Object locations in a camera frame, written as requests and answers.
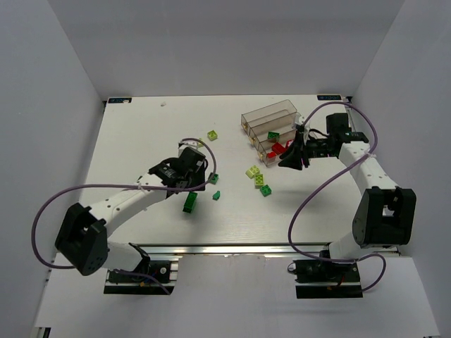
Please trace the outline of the long dark green lego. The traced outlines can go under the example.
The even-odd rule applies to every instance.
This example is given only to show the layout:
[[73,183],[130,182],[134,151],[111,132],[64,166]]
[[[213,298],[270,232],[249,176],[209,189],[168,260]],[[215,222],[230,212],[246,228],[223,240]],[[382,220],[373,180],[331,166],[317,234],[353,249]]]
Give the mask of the long dark green lego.
[[198,193],[189,192],[189,194],[187,195],[187,198],[185,200],[185,203],[183,205],[184,213],[192,213],[194,211],[196,202],[197,202],[197,196],[198,196]]

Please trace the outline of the near clear plastic container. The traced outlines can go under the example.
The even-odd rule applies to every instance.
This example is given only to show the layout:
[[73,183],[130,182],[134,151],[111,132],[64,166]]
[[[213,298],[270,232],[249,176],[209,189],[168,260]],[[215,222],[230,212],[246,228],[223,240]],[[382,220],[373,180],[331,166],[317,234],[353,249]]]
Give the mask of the near clear plastic container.
[[280,155],[289,147],[295,138],[295,132],[281,133],[276,137],[268,138],[269,132],[261,134],[256,140],[256,149],[259,160],[267,167],[280,161]]

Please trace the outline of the middle clear plastic container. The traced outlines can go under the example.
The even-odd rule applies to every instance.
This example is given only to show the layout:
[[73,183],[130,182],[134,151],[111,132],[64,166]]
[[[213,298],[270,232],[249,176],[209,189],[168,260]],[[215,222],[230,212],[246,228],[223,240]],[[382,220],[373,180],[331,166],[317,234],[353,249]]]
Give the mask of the middle clear plastic container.
[[279,134],[290,132],[293,129],[294,119],[296,113],[290,113],[279,118],[275,118],[271,121],[254,126],[251,129],[249,137],[250,143],[256,148],[257,137],[267,132],[278,132]]

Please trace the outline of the right blue table label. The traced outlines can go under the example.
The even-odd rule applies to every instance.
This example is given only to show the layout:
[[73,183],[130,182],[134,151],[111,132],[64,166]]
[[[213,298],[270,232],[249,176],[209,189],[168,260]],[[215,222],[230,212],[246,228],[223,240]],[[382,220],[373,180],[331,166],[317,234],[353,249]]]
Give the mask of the right blue table label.
[[317,94],[319,101],[342,101],[342,97],[338,94]]

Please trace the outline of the small green sloped lego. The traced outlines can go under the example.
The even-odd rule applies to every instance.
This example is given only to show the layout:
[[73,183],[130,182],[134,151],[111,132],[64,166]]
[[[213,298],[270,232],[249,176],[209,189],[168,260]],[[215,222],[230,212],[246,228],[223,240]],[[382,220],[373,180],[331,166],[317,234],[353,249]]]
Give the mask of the small green sloped lego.
[[212,199],[213,199],[214,201],[217,201],[217,200],[219,200],[220,197],[221,197],[221,192],[220,192],[220,191],[217,191],[217,192],[215,192],[215,193],[213,194]]

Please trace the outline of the clear plastic container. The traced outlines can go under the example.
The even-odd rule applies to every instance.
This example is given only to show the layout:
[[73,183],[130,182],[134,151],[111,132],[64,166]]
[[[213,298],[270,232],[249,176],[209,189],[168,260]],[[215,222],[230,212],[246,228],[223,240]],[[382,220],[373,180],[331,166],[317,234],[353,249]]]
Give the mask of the clear plastic container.
[[257,110],[242,114],[241,125],[247,135],[250,136],[251,129],[254,126],[296,112],[297,109],[292,104],[292,102],[286,99],[275,104],[271,104],[269,106],[258,108]]
[[251,129],[249,137],[250,143],[256,148],[257,137],[267,132],[278,132],[279,134],[290,132],[293,129],[294,119],[296,113],[290,113],[279,118],[275,118],[271,121],[254,126]]
[[276,137],[268,138],[269,132],[261,134],[256,140],[256,149],[259,160],[267,167],[280,161],[280,155],[289,147],[295,138],[295,132],[281,133]]

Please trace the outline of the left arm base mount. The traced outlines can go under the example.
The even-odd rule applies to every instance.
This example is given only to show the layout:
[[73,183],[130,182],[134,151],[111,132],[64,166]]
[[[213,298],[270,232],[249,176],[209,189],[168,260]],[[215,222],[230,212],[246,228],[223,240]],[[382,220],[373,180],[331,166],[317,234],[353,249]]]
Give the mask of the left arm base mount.
[[105,294],[169,296],[175,288],[174,262],[152,258],[136,244],[109,244],[104,264]]

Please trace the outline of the red long lego brick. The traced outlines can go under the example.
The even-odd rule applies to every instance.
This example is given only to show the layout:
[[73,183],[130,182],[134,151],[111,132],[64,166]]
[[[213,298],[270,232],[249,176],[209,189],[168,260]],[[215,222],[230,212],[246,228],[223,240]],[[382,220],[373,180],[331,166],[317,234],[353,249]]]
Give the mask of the red long lego brick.
[[272,145],[271,150],[276,155],[281,155],[286,152],[286,148],[278,142],[276,142],[275,144]]

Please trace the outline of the green square lego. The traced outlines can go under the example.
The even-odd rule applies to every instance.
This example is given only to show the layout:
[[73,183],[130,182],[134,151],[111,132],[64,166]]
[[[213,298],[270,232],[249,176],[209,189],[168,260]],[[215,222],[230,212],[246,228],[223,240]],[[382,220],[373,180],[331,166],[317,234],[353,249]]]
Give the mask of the green square lego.
[[219,175],[217,173],[211,173],[209,176],[209,184],[216,184],[218,182]]
[[262,186],[259,190],[264,197],[267,197],[272,194],[272,189],[267,184]]

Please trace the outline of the lime lego top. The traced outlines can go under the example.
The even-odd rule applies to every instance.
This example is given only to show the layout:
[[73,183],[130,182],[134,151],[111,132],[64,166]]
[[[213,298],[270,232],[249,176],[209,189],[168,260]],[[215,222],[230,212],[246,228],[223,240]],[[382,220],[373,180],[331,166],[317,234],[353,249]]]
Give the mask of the lime lego top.
[[218,134],[216,133],[215,130],[211,130],[211,131],[207,132],[206,135],[207,135],[209,141],[214,141],[214,140],[218,139]]

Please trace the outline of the green square lego centre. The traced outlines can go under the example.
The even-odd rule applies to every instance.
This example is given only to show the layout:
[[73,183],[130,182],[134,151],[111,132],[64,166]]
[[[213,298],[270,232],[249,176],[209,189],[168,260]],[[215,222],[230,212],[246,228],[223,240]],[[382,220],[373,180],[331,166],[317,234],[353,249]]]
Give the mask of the green square lego centre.
[[209,176],[209,184],[216,184],[218,182],[219,175],[217,173],[211,173]]

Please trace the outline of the blue table label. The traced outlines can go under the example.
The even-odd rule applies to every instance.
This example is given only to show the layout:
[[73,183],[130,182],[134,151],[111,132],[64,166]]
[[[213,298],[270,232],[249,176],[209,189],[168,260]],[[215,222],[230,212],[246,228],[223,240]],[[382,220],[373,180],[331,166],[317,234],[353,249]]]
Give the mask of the blue table label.
[[317,94],[319,101],[342,101],[342,97],[338,94]]
[[131,102],[131,97],[112,97],[108,99],[107,104],[129,104]]

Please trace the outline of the aluminium table rail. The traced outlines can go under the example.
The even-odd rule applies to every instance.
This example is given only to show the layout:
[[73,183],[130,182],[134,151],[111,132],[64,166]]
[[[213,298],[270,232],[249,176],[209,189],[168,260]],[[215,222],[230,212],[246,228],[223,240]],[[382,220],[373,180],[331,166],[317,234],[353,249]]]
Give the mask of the aluminium table rail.
[[120,243],[100,243],[88,245],[75,249],[63,250],[64,255],[73,264],[84,262],[105,261],[114,254],[125,258],[126,255],[132,254],[148,254],[153,255],[188,255],[188,254],[281,254],[281,255],[297,255],[300,251],[309,255],[319,255],[324,250],[324,244],[299,245],[297,249],[293,249],[289,244],[186,244],[186,245],[163,245],[163,244],[120,244]]

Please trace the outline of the red rounded flower lego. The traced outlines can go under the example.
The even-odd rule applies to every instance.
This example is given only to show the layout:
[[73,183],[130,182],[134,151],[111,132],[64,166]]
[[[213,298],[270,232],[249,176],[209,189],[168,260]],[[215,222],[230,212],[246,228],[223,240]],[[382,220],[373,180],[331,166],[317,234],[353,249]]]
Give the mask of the red rounded flower lego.
[[288,140],[285,144],[285,148],[288,149],[292,143],[293,143],[293,139]]

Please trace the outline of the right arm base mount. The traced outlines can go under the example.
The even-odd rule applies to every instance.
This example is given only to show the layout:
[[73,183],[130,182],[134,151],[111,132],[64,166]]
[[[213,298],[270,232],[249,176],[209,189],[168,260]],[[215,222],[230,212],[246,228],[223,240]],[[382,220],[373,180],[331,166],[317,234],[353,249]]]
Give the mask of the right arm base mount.
[[287,271],[295,276],[297,299],[357,299],[363,297],[356,263],[298,259]]

